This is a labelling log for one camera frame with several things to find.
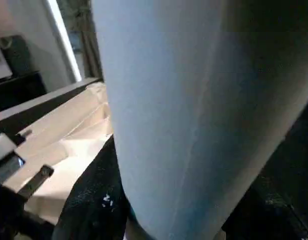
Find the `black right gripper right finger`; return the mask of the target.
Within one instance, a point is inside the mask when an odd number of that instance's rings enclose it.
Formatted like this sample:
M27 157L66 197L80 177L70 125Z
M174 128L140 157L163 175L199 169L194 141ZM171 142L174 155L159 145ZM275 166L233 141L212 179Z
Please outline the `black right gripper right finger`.
M258 176L222 226L227 240L308 240L308 227L268 177Z

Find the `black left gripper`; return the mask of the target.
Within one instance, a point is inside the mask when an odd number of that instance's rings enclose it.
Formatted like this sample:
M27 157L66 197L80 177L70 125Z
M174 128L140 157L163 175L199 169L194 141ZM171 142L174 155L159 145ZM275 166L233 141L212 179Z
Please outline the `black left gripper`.
M50 240L54 225L25 210L28 201L12 190L0 190L0 240L22 234L32 240Z

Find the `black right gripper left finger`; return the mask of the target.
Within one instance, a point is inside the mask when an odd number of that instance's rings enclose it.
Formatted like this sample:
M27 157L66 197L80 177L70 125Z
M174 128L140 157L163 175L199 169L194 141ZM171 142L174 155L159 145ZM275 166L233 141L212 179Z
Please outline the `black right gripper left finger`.
M53 231L55 240L122 240L130 205L126 198L114 137L74 183Z

